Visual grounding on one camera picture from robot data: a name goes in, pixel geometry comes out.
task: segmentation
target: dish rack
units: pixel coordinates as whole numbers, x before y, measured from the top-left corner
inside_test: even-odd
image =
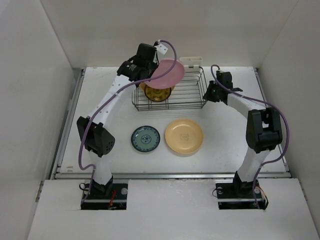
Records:
[[[151,101],[144,91],[137,87],[131,96],[134,107],[138,111],[203,108],[207,103],[203,96],[208,88],[204,69],[201,66],[184,68],[183,79],[174,86],[168,99],[161,102]]]

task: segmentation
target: white table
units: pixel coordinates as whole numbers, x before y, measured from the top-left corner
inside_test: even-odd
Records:
[[[130,180],[127,210],[80,210],[78,180],[47,180],[28,240],[319,240],[297,179],[260,179],[263,210],[219,210],[215,181]]]
[[[59,169],[63,174],[83,173],[78,166],[80,138],[76,121],[80,116],[86,117],[110,88],[117,67],[88,67],[85,72],[81,92],[77,102],[70,134],[63,161]],[[222,67],[230,71],[234,87],[244,90],[244,94],[262,99],[262,93],[252,67]],[[206,81],[212,80],[209,67],[204,67]],[[192,156],[174,153],[166,144],[164,134],[172,121],[189,118],[203,128],[204,143]],[[131,145],[133,131],[143,125],[155,127],[161,135],[157,149],[149,153],[136,151]],[[113,173],[234,173],[241,166],[247,151],[245,138],[247,120],[236,110],[224,103],[208,102],[202,109],[184,111],[137,111],[131,98],[123,104],[116,118],[116,124],[109,129],[115,137],[115,146],[108,154],[111,158]],[[280,155],[276,148],[267,160]],[[90,158],[83,152],[83,165],[89,164]],[[262,173],[283,173],[286,168],[283,161],[268,164]]]

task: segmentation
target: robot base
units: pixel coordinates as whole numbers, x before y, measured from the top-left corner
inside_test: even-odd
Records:
[[[216,183],[215,187],[220,210],[258,209],[252,191],[248,191],[247,195],[239,198],[235,190],[235,185],[232,182]],[[261,193],[256,193],[255,195],[259,208],[264,209],[265,202],[262,199]]]
[[[108,191],[107,195],[100,191],[91,190],[90,195],[81,204],[81,210],[126,210],[127,195],[128,183],[113,182],[111,190]]]

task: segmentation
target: pink plate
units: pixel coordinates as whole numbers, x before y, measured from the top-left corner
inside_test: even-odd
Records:
[[[158,68],[154,71],[152,77],[159,76],[174,64],[174,59],[165,58],[161,60]],[[185,76],[185,68],[180,62],[176,62],[174,68],[165,76],[152,80],[145,81],[145,84],[153,89],[168,89],[180,82]]]

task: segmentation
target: blue plate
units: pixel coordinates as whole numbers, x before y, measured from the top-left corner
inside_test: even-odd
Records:
[[[131,136],[132,146],[139,152],[147,153],[156,149],[160,143],[160,134],[152,126],[141,126]]]

